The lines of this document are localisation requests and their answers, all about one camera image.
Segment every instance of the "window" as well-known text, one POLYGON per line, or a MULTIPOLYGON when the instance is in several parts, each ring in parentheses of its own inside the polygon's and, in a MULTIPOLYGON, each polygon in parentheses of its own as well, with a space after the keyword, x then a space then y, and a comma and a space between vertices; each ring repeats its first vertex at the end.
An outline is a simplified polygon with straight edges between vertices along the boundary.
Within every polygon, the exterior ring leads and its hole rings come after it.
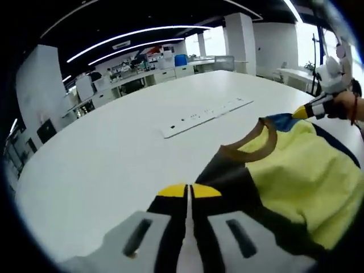
MULTIPOLYGON (((298 45, 298 65, 304 67, 309 61, 315 63, 315 48, 313 47, 312 35, 319 39, 317 27, 312 24, 297 24, 297 45, 298 45)), ((320 44, 316 46, 316 66, 320 65, 320 44)))
POLYGON ((204 40, 207 56, 226 55, 225 37, 222 27, 205 30, 204 40))
POLYGON ((187 50, 188 56, 194 55, 194 54, 196 56, 201 56, 200 46, 198 45, 197 34, 186 37, 185 42, 186 42, 186 50, 187 50))
POLYGON ((337 62, 339 62, 339 58, 336 55, 336 45, 337 45, 337 39, 336 36, 333 32, 329 31, 329 30, 323 30, 324 32, 324 37, 325 37, 325 42, 326 42, 326 47, 328 50, 328 55, 330 57, 333 57, 337 62))

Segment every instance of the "brown collar trim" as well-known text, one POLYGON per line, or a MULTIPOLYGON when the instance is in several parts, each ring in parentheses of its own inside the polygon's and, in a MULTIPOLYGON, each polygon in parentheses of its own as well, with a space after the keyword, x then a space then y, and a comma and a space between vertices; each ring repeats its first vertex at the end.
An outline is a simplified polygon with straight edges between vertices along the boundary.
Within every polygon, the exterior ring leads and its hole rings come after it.
POLYGON ((254 162, 269 156, 274 151, 276 144, 277 131, 274 123, 267 118, 260 118, 257 125, 246 135, 246 137, 233 144, 221 146, 218 152, 242 163, 254 162), (254 152, 243 152, 238 150, 244 144, 258 137, 265 126, 268 128, 268 140, 262 148, 254 152))

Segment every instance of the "desk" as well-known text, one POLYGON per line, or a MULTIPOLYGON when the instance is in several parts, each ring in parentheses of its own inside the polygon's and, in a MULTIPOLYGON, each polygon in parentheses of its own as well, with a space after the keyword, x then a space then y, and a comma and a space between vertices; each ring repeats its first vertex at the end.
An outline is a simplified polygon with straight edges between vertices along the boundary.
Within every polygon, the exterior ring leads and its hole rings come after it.
MULTIPOLYGON (((56 261, 88 255, 107 231, 148 208, 164 187, 193 183, 221 144, 245 136, 258 117, 293 112, 312 96, 228 71, 157 84, 92 111, 50 139, 24 166, 15 201, 30 231, 56 261), (159 128, 231 96, 253 103, 163 139, 159 128)), ((364 144, 350 122, 314 122, 364 166, 364 144)))
POLYGON ((81 102, 81 103, 75 105, 74 107, 70 108, 69 110, 67 110, 66 113, 62 116, 62 118, 65 118, 68 114, 73 112, 74 109, 77 109, 77 108, 81 107, 82 105, 88 103, 93 98, 97 98, 100 95, 105 94, 106 92, 111 92, 112 89, 122 86, 124 84, 127 84, 128 82, 143 79, 145 84, 153 85, 153 84, 156 84, 156 80, 153 76, 155 76, 156 74, 163 74, 165 72, 170 72, 170 71, 173 71, 172 77, 170 77, 170 79, 175 79, 176 74, 174 72, 174 69, 175 68, 168 68, 168 69, 164 69, 164 70, 156 69, 156 70, 151 70, 151 71, 147 71, 147 72, 142 72, 142 73, 138 73, 137 75, 133 75, 128 78, 123 78, 121 80, 118 80, 118 81, 115 81, 112 83, 109 82, 108 77, 103 77, 99 80, 96 80, 94 82, 94 84, 95 84, 98 92, 96 94, 94 94, 93 96, 85 99, 83 102, 81 102))
POLYGON ((313 76, 297 69, 278 68, 277 71, 286 76, 284 83, 304 92, 311 92, 313 76))
MULTIPOLYGON (((205 59, 205 60, 197 60, 190 61, 187 65, 193 65, 194 67, 201 67, 200 70, 202 72, 212 71, 214 69, 215 59, 205 59)), ((235 70, 239 73, 246 74, 246 63, 248 61, 235 61, 235 70)))

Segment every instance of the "yellow cloth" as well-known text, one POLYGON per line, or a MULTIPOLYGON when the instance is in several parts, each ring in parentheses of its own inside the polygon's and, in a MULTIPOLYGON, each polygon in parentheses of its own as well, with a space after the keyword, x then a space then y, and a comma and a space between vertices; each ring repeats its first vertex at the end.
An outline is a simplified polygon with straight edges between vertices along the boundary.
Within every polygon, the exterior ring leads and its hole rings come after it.
MULTIPOLYGON (((299 121, 277 135, 269 156, 246 163, 262 203, 292 222, 306 224, 312 239, 331 249, 359 208, 363 174, 346 154, 317 136, 309 122, 299 121)), ((267 139, 265 127, 239 150, 256 151, 267 139)))

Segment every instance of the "ceiling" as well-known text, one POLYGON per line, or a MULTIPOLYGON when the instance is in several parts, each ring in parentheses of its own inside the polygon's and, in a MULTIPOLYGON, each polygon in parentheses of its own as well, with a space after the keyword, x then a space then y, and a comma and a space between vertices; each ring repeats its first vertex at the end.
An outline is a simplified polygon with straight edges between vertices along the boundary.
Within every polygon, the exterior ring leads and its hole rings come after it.
MULTIPOLYGON (((294 16, 283 0, 234 1, 262 16, 261 22, 295 22, 294 16)), ((65 5, 61 9, 52 9, 52 12, 45 17, 44 22, 46 23, 43 24, 42 34, 47 30, 48 32, 39 43, 58 48, 61 71, 64 77, 67 75, 77 76, 90 69, 88 63, 91 61, 114 52, 112 46, 115 44, 130 40, 131 46, 133 46, 156 40, 184 38, 202 32, 202 30, 173 29, 144 32, 106 43, 67 63, 69 58, 84 49, 120 34, 150 27, 181 24, 221 26, 225 24, 225 15, 236 12, 245 13, 251 16, 253 20, 259 19, 254 14, 223 0, 183 0, 178 3, 183 5, 176 5, 173 1, 166 0, 152 2, 93 0, 65 5), (80 9, 49 30, 58 20, 77 8, 80 9)), ((305 0, 294 0, 294 4, 308 7, 308 1, 305 0)), ((312 16, 304 14, 301 16, 304 20, 305 17, 308 20, 313 19, 312 16)))

